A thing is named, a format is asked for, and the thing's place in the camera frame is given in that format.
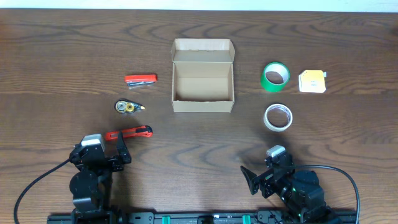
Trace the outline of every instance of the white wall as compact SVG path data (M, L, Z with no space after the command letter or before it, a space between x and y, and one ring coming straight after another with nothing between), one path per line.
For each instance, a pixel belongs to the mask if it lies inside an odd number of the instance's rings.
M0 0L0 7L398 12L398 0Z

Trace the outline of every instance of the white tape roll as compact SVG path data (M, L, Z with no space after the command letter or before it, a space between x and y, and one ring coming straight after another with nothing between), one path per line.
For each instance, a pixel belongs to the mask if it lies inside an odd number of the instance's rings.
M278 109L283 111L286 115L287 115L287 125L284 127L277 127L271 124L271 122L269 122L268 120L268 112L270 110L274 110L274 109ZM271 131L276 131L276 132L281 132L281 131L285 131L291 124L293 121L293 114L292 112L288 109L287 106L282 105L282 104L274 104L274 105L270 105L266 112L264 113L264 124L266 124L267 128L269 128Z

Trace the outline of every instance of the wood grain surface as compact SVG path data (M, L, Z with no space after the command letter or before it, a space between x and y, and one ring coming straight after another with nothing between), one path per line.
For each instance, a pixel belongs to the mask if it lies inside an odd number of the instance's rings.
M177 37L233 41L232 113L173 112ZM264 172L266 150L281 144L297 164L352 175L361 223L398 222L398 14L1 9L0 52L1 223L13 223L22 190L83 136L144 124L153 137L127 140L132 163L114 175L113 202L127 210L283 207L277 196L252 196L239 170ZM273 61L291 71L279 93L259 84ZM304 69L328 72L325 93L299 92ZM128 90L124 76L140 73L159 81ZM147 109L120 115L113 109L119 98ZM294 114L282 133L262 121L271 103ZM346 177L316 172L328 204L355 209ZM36 184L22 200L20 222L71 212L76 173L68 164Z

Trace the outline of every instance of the roll of tape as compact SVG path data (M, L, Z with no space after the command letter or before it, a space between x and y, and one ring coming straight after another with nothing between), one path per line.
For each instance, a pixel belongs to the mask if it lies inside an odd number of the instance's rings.
M284 127L277 127L271 124L271 122L269 122L268 120L268 112L270 110L274 110L274 109L278 109L283 111L286 115L287 115L287 125ZM293 121L293 114L290 111L290 109L282 104L274 104L274 105L270 105L266 112L264 113L264 124L266 124L267 128L269 128L271 131L276 131L276 132L281 132L281 131L285 131L291 124Z
M276 72L276 73L278 73L282 77L284 82L281 83L281 84L272 83L266 76L267 72ZM290 79L289 69L282 63L272 62L272 63L269 63L264 68L264 71L262 72L261 85L267 91L278 92L278 91L281 91L284 88L284 86L289 81L289 79Z

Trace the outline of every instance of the open cardboard box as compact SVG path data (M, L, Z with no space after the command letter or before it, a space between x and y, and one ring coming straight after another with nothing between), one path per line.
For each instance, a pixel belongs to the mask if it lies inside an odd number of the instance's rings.
M175 39L174 112L231 112L234 56L229 39Z

